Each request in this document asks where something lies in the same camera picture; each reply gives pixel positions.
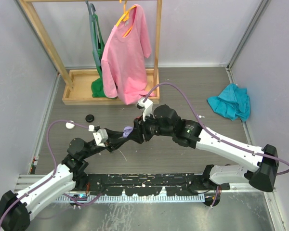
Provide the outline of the purple earbud charging case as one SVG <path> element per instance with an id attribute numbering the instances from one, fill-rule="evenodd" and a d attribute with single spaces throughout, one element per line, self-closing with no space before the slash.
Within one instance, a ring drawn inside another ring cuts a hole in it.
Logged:
<path id="1" fill-rule="evenodd" d="M 127 138 L 132 131 L 133 131 L 133 127 L 126 126 L 126 127 L 123 129 L 123 134 L 122 134 L 122 136 L 123 136 L 124 138 Z"/>

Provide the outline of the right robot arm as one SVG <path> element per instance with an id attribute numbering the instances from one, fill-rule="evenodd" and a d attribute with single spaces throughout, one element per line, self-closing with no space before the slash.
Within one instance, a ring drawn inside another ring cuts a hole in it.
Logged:
<path id="1" fill-rule="evenodd" d="M 204 188 L 211 190 L 226 183 L 248 183 L 263 192 L 273 191 L 279 167 L 276 147 L 267 144 L 262 148 L 225 137 L 196 121 L 181 119 L 165 104 L 156 109 L 143 102 L 136 106 L 143 114 L 134 120 L 134 128 L 128 135 L 130 140 L 143 143 L 153 136 L 171 137 L 179 146 L 211 152 L 236 163 L 207 165 L 201 178 Z"/>

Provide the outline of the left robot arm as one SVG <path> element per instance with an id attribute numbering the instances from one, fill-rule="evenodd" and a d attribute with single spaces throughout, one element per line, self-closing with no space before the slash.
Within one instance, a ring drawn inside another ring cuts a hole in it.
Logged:
<path id="1" fill-rule="evenodd" d="M 67 156 L 60 164 L 54 165 L 45 177 L 17 193 L 6 192 L 0 200 L 0 231 L 24 231 L 31 221 L 59 196 L 75 189 L 83 190 L 87 185 L 84 172 L 88 166 L 86 158 L 103 150 L 114 151 L 125 142 L 133 129 L 126 127 L 123 132 L 97 129 L 93 140 L 86 142 L 73 139 Z"/>

